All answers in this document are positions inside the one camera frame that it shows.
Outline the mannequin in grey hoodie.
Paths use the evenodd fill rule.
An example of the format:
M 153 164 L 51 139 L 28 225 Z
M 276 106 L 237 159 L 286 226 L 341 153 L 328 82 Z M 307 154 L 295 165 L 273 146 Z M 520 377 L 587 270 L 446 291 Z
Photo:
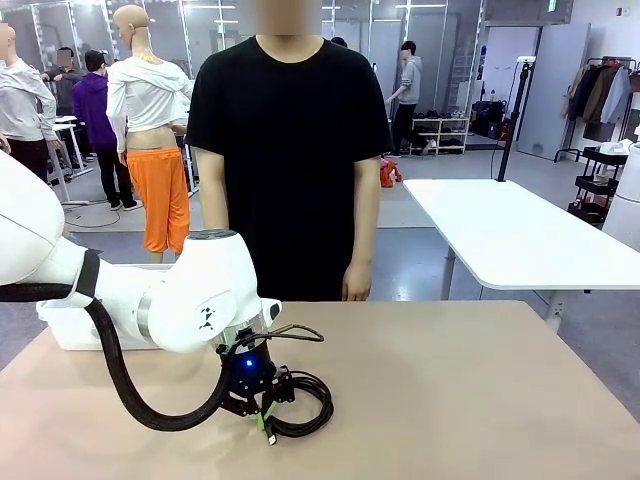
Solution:
M 49 148 L 61 148 L 54 132 L 56 100 L 39 72 L 16 51 L 16 32 L 7 27 L 0 61 L 0 139 L 5 151 L 47 182 Z

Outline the white jacket on mannequin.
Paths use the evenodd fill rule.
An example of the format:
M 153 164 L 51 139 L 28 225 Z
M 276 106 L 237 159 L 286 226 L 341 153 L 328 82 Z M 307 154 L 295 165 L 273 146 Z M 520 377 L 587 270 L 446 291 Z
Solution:
M 107 68 L 106 115 L 126 149 L 126 135 L 187 122 L 194 81 L 176 64 L 152 64 L 136 57 Z

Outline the person in dark grey top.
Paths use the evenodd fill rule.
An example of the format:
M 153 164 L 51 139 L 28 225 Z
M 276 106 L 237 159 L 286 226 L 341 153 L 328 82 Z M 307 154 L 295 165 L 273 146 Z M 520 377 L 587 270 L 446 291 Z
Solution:
M 74 52 L 70 47 L 60 47 L 56 52 L 56 65 L 41 75 L 42 80 L 51 84 L 55 92 L 57 116 L 74 116 L 72 88 L 82 79 L 83 74 L 74 69 L 73 57 Z M 74 135 L 81 155 L 88 156 L 91 147 L 86 129 L 80 124 L 79 118 L 74 121 Z

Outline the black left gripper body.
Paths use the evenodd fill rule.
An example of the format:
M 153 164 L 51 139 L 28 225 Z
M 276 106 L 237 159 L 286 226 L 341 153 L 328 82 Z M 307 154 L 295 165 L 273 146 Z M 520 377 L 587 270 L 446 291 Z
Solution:
M 277 367 L 271 360 L 266 339 L 251 340 L 248 345 L 240 342 L 222 345 L 218 354 L 226 378 L 226 393 L 249 399 L 274 385 Z

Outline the beige mannequin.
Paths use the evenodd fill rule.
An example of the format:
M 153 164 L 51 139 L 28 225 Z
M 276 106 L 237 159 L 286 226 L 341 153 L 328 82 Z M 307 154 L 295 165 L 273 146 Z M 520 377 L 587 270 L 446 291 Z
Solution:
M 122 6 L 113 14 L 113 19 L 120 39 L 131 52 L 130 57 L 136 57 L 152 64 L 160 64 L 166 61 L 153 53 L 149 33 L 150 18 L 142 7 L 137 5 Z M 169 148 L 179 149 L 176 137 L 185 133 L 186 123 L 184 125 L 166 125 L 152 130 L 128 133 L 126 135 L 125 151 L 122 153 L 117 151 L 119 160 L 128 169 L 127 155 L 129 152 Z M 160 264 L 163 262 L 166 251 L 163 253 L 148 252 L 151 261 Z

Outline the white side table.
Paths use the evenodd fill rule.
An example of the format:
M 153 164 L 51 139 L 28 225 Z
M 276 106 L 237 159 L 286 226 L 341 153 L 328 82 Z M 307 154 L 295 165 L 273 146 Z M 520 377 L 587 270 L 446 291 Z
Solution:
M 404 183 L 448 245 L 440 298 L 456 262 L 492 290 L 547 291 L 557 331 L 570 293 L 640 290 L 640 253 L 512 182 L 412 179 Z

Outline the person's right forearm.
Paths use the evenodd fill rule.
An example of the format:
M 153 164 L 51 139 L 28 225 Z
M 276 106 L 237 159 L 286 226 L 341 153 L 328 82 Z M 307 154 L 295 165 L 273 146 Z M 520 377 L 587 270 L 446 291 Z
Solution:
M 227 230 L 229 218 L 224 182 L 222 180 L 201 181 L 199 195 L 204 228 Z

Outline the person in grey hoodie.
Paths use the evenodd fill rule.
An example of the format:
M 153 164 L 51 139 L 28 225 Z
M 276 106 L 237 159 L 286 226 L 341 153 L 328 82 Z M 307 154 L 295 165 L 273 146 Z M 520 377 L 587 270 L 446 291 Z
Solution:
M 397 102 L 397 109 L 391 124 L 391 151 L 389 158 L 399 158 L 403 140 L 414 141 L 411 124 L 416 107 L 420 100 L 422 60 L 416 55 L 416 44 L 406 40 L 401 45 L 403 68 L 399 87 L 385 100 L 387 105 Z

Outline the clear plastic storage container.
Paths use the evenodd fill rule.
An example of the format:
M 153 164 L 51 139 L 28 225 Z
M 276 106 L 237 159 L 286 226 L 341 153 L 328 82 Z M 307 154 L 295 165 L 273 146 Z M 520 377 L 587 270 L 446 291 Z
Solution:
M 166 272 L 173 264 L 120 264 L 120 267 L 138 267 L 154 272 Z M 67 351 L 102 350 L 97 329 L 82 308 L 70 306 L 66 300 L 40 301 L 36 303 L 39 320 L 46 323 L 56 342 Z M 119 325 L 115 325 L 121 349 L 125 350 L 155 350 L 153 342 L 130 335 Z

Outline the person in black t-shirt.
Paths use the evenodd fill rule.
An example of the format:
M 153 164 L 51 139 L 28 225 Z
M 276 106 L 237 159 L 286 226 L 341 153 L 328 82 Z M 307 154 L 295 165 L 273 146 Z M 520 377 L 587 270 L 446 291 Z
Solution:
M 355 205 L 380 205 L 390 141 L 368 60 L 319 36 L 252 36 L 202 64 L 186 140 L 199 186 L 225 184 L 259 294 L 343 301 Z

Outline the black utility cart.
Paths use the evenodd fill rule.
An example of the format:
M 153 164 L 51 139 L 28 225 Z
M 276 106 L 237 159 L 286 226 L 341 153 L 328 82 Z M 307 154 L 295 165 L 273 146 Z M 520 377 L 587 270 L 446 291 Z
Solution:
M 601 229 L 628 155 L 603 153 L 600 147 L 586 147 L 578 157 L 585 160 L 585 165 L 583 173 L 575 178 L 577 193 L 567 212 Z

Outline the grey partition panel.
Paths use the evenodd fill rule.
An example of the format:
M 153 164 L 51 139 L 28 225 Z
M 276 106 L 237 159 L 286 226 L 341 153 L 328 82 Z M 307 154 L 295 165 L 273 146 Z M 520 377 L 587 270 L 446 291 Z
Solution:
M 588 23 L 542 28 L 531 85 L 516 142 L 518 152 L 552 160 L 563 148 L 568 120 L 562 111 L 586 59 Z

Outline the person in purple hoodie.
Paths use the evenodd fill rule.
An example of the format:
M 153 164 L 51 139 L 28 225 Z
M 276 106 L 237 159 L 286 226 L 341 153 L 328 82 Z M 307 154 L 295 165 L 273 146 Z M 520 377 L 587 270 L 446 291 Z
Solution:
M 89 144 L 97 156 L 101 184 L 113 211 L 135 210 L 128 169 L 120 162 L 117 141 L 106 115 L 107 72 L 104 54 L 89 50 L 84 54 L 87 73 L 72 87 L 73 115 L 84 124 Z

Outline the red bag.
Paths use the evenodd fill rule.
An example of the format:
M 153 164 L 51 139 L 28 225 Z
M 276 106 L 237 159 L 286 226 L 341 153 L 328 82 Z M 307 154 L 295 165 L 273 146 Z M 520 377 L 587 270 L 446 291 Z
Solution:
M 382 188 L 392 188 L 396 183 L 403 181 L 403 176 L 398 168 L 398 164 L 387 158 L 380 160 L 380 185 Z

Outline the clothes rack with coats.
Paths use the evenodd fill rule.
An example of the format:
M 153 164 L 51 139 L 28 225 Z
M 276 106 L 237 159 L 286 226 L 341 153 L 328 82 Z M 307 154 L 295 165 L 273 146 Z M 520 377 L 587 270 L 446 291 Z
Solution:
M 567 88 L 561 119 L 565 133 L 553 161 L 569 155 L 578 158 L 583 148 L 574 144 L 576 127 L 589 147 L 613 140 L 630 116 L 632 99 L 640 91 L 640 61 L 631 57 L 591 57 Z

